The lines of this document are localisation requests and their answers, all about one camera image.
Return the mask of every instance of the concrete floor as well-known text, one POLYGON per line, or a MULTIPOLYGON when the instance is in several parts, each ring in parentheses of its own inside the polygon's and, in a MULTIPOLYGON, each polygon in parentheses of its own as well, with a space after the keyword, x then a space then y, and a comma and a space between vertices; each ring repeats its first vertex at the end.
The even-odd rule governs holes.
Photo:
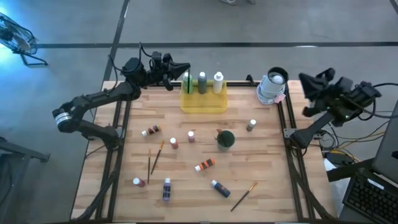
MULTIPOLYGON (((124 0, 5 0, 0 12, 28 27, 40 44, 113 43, 124 0)), ((217 0, 131 0, 120 43, 163 42, 386 42, 398 41, 398 15, 388 0, 257 0, 235 7, 217 0)), ((274 66, 291 79, 334 67, 336 76, 359 83, 398 82, 397 47, 271 47, 147 49, 170 52, 190 62, 192 72, 222 71, 228 80, 247 74, 260 79, 274 66)), ((111 49, 39 49, 48 67, 27 68, 18 55, 0 48, 0 136, 51 153, 48 163, 32 161, 8 223, 69 219, 87 140, 57 130, 51 111, 82 93, 101 88, 111 49)), ((137 50, 118 49, 116 64, 137 50)), ((383 87, 377 110, 393 109, 394 87, 383 87)), ((92 121, 88 113, 85 119, 92 121)), ((383 123, 373 118, 338 128, 360 137, 383 123)), ((375 155, 379 141, 355 144, 360 159, 375 155)))

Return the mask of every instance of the black floor stripe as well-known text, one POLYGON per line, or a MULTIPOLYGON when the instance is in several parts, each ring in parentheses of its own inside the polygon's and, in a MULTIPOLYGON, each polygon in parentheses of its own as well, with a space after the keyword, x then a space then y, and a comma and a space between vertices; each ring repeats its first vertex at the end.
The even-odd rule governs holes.
POLYGON ((390 0, 390 3, 392 4, 392 7, 394 8, 396 13, 398 14, 398 4, 397 4, 396 0, 390 0))
MULTIPOLYGON (((228 48, 228 47, 398 47, 398 42, 209 42, 143 43, 145 48, 228 48)), ((37 44, 40 49, 116 49, 138 48, 139 43, 116 44, 37 44)))
MULTIPOLYGON (((119 44, 120 36, 122 35, 124 20, 126 18, 126 14, 127 14, 127 9, 129 7, 129 3, 130 3, 130 0, 124 0, 124 2, 123 2, 122 11, 121 11, 120 17, 119 17, 118 27, 116 28, 116 33, 114 35, 114 39, 113 39, 113 43, 112 43, 112 47, 111 47, 110 56, 113 59, 115 58, 116 52, 118 51, 118 46, 117 45, 119 44)), ((104 74, 103 82, 104 81, 108 81, 110 79, 111 72, 112 72, 112 64, 111 64, 110 61, 108 61, 107 64, 106 64, 106 68, 105 68, 105 74, 104 74)))

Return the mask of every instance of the wooden table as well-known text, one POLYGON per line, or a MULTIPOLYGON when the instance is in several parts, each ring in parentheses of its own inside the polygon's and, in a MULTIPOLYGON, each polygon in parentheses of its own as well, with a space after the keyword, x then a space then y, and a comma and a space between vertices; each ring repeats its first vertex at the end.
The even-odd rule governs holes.
MULTIPOLYGON (((104 83, 108 89, 113 85, 114 82, 104 83)), ((301 115, 307 100, 299 81, 289 81, 289 87, 297 126, 304 128, 312 123, 301 115)), ((112 123, 115 105, 98 108, 95 123, 102 126, 112 123)), ((261 105, 253 87, 228 87, 228 109, 223 114, 183 113, 179 88, 174 91, 166 91, 163 87, 143 90, 141 97, 132 102, 126 136, 114 222, 274 222, 297 219, 277 107, 261 105), (250 119, 257 120, 257 125, 252 132, 247 132, 246 125, 250 119), (142 137, 141 131, 155 124, 161 125, 162 131, 142 137), (217 128, 230 130, 236 137, 235 145, 228 152, 217 149, 214 139, 217 128), (195 130, 196 141, 189 143, 187 133, 192 129, 195 130), (179 143, 177 150, 172 149, 169 143, 172 137, 179 143), (144 188, 134 186, 133 178, 147 179, 148 151, 151 150, 153 165, 163 139, 165 146, 150 177, 150 184, 144 188), (194 167, 209 158, 214 158, 215 166, 195 172, 194 167), (162 200, 165 178, 171 178, 169 202, 162 200), (210 185, 213 179, 231 191, 229 198, 213 189, 210 185), (230 212, 254 181, 258 185, 230 212)), ((102 144, 101 141, 91 142, 87 153, 102 144)), ((72 218, 85 210, 100 189, 105 151, 102 149, 85 161, 72 218)), ((319 148, 309 147, 304 159, 312 192, 335 215, 319 148)), ((302 192, 301 201, 306 214, 302 192)))

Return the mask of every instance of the yellow tray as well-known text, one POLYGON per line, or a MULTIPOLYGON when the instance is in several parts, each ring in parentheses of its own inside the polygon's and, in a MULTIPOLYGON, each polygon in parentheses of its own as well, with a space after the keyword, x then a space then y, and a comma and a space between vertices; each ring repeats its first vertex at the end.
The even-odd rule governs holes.
POLYGON ((181 110, 184 113, 224 113, 228 106, 226 96, 226 81, 220 94, 213 93, 214 80, 207 80, 207 91, 205 94, 198 92, 198 80, 193 81, 193 93, 184 91, 181 84, 181 110))

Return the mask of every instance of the white bottle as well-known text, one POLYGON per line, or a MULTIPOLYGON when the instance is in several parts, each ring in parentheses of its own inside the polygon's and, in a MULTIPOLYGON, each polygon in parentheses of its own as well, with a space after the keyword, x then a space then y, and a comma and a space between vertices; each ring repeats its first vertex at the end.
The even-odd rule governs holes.
POLYGON ((214 84, 213 84, 213 92, 216 94, 221 93, 221 90, 223 89, 223 82, 224 82, 224 76, 221 72, 217 72, 216 75, 214 75, 214 84))

